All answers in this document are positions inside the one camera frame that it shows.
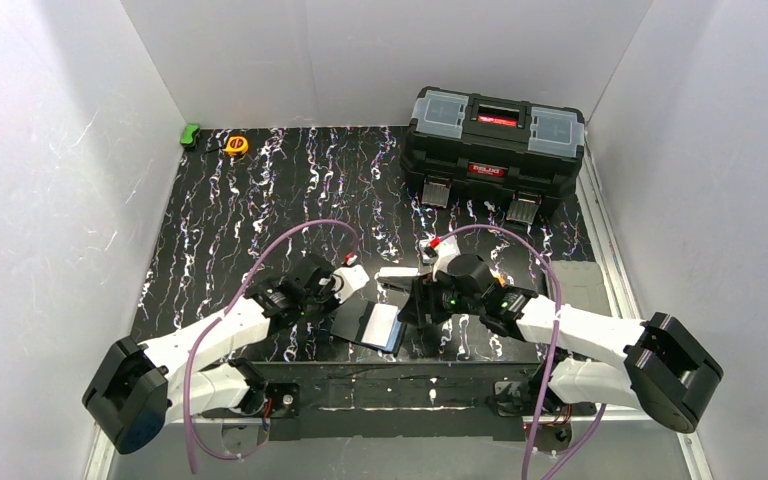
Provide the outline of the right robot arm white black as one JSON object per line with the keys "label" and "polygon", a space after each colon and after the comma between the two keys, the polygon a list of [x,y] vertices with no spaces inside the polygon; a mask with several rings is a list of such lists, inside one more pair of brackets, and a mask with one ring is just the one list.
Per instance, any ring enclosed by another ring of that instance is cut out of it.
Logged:
{"label": "right robot arm white black", "polygon": [[454,254],[430,268],[385,267],[384,287],[407,293],[400,315],[416,327],[473,315],[492,333],[527,343],[556,345],[532,382],[537,397],[559,406],[602,403],[645,412],[660,425],[694,432],[724,372],[676,317],[609,317],[506,285],[475,254]]}

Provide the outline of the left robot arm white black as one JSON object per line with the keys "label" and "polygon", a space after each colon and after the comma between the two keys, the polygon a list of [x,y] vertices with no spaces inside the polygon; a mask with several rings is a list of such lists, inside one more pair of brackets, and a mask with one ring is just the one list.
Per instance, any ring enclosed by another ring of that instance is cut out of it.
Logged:
{"label": "left robot arm white black", "polygon": [[360,264],[332,266],[317,255],[248,287],[228,312],[143,342],[115,341],[81,403],[120,454],[134,453],[170,423],[217,409],[243,409],[264,390],[221,359],[301,320],[319,320],[356,296],[370,277]]}

